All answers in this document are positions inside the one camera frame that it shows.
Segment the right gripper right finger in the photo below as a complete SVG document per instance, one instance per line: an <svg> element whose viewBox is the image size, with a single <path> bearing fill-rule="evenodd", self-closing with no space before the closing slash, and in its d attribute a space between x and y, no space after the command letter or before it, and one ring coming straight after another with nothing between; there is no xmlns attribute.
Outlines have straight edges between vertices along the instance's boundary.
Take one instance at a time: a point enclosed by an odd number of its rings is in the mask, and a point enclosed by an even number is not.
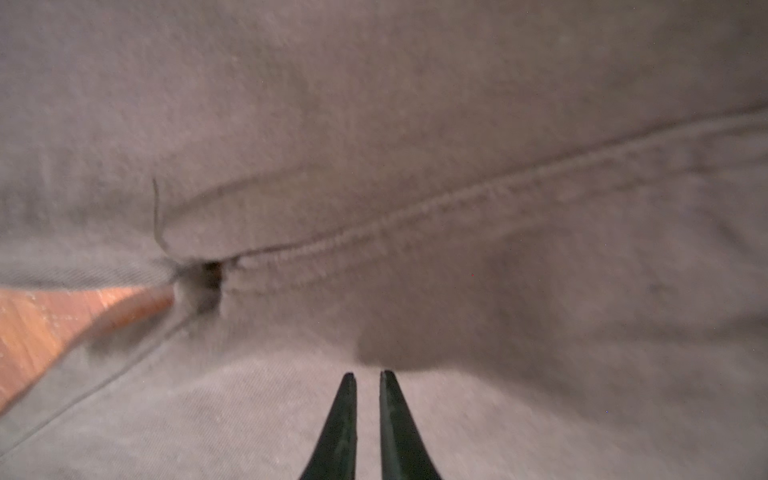
<svg viewBox="0 0 768 480"><path fill-rule="evenodd" d="M441 480L395 373L380 374L380 447L384 480Z"/></svg>

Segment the brown trousers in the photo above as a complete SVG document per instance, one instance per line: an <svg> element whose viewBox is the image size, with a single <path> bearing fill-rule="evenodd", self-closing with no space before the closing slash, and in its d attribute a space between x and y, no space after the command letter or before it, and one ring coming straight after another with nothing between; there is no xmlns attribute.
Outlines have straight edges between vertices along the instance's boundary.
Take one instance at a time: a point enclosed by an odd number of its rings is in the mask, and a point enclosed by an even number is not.
<svg viewBox="0 0 768 480"><path fill-rule="evenodd" d="M169 287L5 479L767 475L763 1L5 1L1 282Z"/></svg>

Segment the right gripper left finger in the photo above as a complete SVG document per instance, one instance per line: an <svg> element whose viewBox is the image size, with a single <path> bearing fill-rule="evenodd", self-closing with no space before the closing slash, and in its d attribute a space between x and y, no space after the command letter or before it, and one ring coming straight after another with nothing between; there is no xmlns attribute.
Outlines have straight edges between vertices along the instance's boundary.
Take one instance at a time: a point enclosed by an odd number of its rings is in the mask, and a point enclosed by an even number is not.
<svg viewBox="0 0 768 480"><path fill-rule="evenodd" d="M354 480L356 450L357 383L353 373L346 373L299 479Z"/></svg>

